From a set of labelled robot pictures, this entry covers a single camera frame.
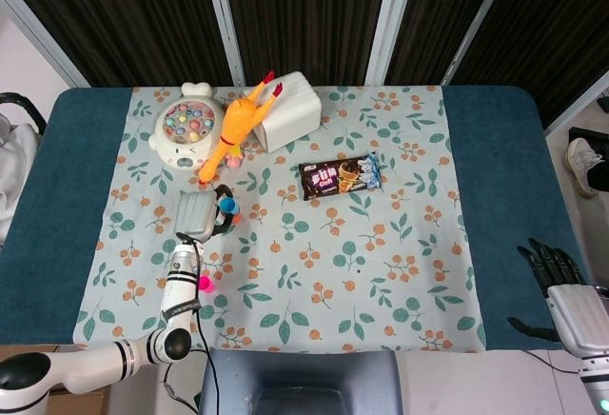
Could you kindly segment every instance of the tissue box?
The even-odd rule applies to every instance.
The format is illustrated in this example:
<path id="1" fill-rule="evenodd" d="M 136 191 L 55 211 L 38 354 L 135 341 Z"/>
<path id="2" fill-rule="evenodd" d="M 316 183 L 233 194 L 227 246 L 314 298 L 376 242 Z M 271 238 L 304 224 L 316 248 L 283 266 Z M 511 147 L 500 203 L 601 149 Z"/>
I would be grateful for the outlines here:
<path id="1" fill-rule="evenodd" d="M 263 122 L 254 128 L 269 153 L 317 129 L 322 116 L 322 101 L 301 72 L 292 72 L 266 84 L 258 105 L 268 99 L 280 82 L 284 84 L 282 94 Z"/>

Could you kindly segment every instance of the shoe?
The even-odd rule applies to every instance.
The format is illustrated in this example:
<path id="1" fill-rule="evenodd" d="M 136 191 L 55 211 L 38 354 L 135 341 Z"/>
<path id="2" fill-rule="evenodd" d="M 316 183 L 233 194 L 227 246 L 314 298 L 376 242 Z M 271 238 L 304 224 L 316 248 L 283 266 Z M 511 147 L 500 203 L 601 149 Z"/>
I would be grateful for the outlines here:
<path id="1" fill-rule="evenodd" d="M 602 156 L 594 152 L 583 138 L 575 139 L 564 154 L 567 168 L 573 174 L 576 191 L 584 198 L 593 198 L 598 191 L 588 185 L 588 170 L 602 162 Z"/>

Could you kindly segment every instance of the dark curtain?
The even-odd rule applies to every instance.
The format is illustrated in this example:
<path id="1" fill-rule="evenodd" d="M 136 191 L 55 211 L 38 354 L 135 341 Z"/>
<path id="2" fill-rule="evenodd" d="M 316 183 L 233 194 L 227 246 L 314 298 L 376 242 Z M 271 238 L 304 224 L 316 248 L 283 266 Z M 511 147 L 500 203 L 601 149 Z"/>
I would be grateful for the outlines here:
<path id="1" fill-rule="evenodd" d="M 509 84 L 545 126 L 609 70 L 609 0 L 495 0 L 452 84 Z"/>
<path id="2" fill-rule="evenodd" d="M 94 87 L 232 85 L 211 0 L 25 0 Z"/>
<path id="3" fill-rule="evenodd" d="M 300 70 L 313 85 L 363 83 L 382 0 L 229 0 L 246 81 Z"/>
<path id="4" fill-rule="evenodd" d="M 483 0 L 408 0 L 386 84 L 439 84 Z"/>

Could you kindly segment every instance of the snack package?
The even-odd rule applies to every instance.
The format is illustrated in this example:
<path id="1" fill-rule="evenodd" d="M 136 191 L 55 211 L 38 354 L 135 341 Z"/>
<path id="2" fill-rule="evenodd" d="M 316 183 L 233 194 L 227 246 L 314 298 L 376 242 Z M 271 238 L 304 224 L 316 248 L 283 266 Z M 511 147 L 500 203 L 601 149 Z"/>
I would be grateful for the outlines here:
<path id="1" fill-rule="evenodd" d="M 344 160 L 298 165 L 304 199 L 379 188 L 381 174 L 376 152 Z"/>

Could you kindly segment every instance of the orange rubber chicken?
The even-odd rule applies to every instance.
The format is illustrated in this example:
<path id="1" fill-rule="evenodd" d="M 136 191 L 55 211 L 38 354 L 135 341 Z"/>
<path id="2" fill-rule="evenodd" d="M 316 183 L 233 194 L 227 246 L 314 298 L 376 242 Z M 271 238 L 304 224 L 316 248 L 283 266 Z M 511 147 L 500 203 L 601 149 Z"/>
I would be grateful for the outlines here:
<path id="1" fill-rule="evenodd" d="M 277 96 L 284 89 L 283 84 L 278 84 L 268 101 L 256 107 L 256 99 L 265 89 L 265 85 L 273 80 L 275 73 L 271 71 L 265 79 L 245 98 L 235 99 L 226 109 L 225 120 L 222 123 L 222 132 L 216 149 L 211 157 L 199 170 L 199 180 L 203 183 L 209 182 L 216 174 L 218 165 L 225 155 L 235 146 L 240 146 L 250 131 L 263 121 L 266 113 L 273 105 Z"/>

